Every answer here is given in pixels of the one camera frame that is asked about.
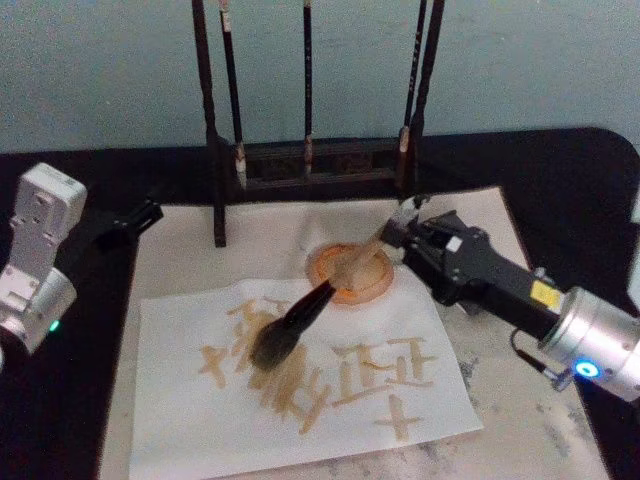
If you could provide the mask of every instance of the wall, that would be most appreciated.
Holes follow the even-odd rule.
[[[205,0],[232,137],[217,2]],[[314,2],[314,135],[395,136],[418,0]],[[302,1],[232,1],[245,140],[303,137]],[[0,151],[204,142],[190,2],[5,1]],[[427,133],[597,125],[640,144],[637,0],[450,0]]]

